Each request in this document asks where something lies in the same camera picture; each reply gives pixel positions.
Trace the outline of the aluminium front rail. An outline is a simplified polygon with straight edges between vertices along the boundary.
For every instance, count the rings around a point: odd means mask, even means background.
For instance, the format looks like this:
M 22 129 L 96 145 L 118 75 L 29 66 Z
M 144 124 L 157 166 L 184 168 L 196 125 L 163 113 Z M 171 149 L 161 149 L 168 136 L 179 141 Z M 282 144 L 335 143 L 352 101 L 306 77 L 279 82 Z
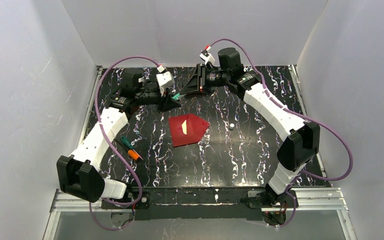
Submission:
M 248 206 L 257 206 L 263 211 L 274 211 L 269 203 L 261 203 L 262 188 L 253 187 L 147 187 L 135 209 L 146 210 L 168 206 L 237 206 L 243 198 L 251 198 Z M 296 187 L 290 193 L 297 200 L 297 210 L 347 211 L 346 200 L 340 188 L 335 187 Z M 122 212 L 124 207 L 117 207 L 106 201 L 89 203 L 57 190 L 51 211 L 53 212 L 87 212 L 93 208 L 99 212 L 115 210 Z

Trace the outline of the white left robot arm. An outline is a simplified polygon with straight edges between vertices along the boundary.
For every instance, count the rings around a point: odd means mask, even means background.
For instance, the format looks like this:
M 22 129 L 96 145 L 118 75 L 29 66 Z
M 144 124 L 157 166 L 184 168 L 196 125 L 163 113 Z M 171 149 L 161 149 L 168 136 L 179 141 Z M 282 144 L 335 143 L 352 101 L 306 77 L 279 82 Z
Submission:
M 169 91 L 175 83 L 173 75 L 162 66 L 157 71 L 155 80 L 147 80 L 142 68 L 123 70 L 121 83 L 110 92 L 102 112 L 97 113 L 98 121 L 92 130 L 69 156 L 57 160 L 62 192 L 90 203 L 124 197 L 126 183 L 99 174 L 108 148 L 140 106 L 155 105 L 159 112 L 181 106 Z

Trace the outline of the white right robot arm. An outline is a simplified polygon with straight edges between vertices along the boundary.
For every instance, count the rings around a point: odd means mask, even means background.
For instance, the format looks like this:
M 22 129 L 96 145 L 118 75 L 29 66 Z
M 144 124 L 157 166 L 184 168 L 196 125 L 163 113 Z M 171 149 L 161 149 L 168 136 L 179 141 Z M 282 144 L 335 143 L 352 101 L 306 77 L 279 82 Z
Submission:
M 180 94 L 208 94 L 216 87 L 227 87 L 276 130 L 282 142 L 276 154 L 278 165 L 273 177 L 257 197 L 263 203 L 280 203 L 287 196 L 294 179 L 318 153 L 320 126 L 289 113 L 288 107 L 270 93 L 263 75 L 255 69 L 245 69 L 240 53 L 234 47 L 218 51 L 219 67 L 214 65 L 215 59 L 210 49 L 210 46 L 206 46 L 200 52 L 199 57 L 204 63 L 197 65 L 196 74 L 180 90 Z

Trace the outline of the orange green screwdriver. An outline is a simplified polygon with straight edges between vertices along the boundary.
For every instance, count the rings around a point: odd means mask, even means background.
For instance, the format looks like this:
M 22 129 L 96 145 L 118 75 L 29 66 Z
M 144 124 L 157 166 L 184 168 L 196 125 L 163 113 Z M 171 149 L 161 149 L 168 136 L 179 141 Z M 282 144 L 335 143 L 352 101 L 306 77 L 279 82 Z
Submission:
M 128 156 L 136 162 L 140 162 L 143 158 L 135 150 L 135 147 L 125 136 L 118 136 L 115 138 L 115 141 L 122 146 L 122 148 L 127 152 Z

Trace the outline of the white green glue stick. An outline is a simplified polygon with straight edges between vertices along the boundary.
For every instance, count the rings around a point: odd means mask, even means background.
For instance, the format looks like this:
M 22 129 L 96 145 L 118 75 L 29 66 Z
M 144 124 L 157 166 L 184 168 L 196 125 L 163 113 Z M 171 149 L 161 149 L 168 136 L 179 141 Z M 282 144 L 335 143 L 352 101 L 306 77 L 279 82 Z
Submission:
M 182 97 L 182 95 L 180 93 L 178 93 L 178 94 L 174 95 L 172 97 L 172 99 L 178 101 L 181 97 Z

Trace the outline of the peach lined letter paper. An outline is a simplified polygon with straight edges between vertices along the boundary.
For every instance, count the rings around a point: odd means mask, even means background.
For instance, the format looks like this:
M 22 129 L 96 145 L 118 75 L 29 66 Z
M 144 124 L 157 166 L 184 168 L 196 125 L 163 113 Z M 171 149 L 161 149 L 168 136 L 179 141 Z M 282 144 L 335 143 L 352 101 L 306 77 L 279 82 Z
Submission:
M 181 124 L 181 130 L 184 135 L 188 134 L 187 119 L 185 119 Z

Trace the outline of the red paper envelope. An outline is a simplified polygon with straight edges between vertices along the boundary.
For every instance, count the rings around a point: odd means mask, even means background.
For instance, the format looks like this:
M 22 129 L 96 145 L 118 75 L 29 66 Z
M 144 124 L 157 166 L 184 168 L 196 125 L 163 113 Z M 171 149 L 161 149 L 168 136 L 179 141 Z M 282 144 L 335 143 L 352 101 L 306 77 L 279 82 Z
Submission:
M 187 120 L 187 135 L 182 133 L 184 120 Z M 173 147 L 198 143 L 210 126 L 208 121 L 191 113 L 169 117 L 168 124 Z

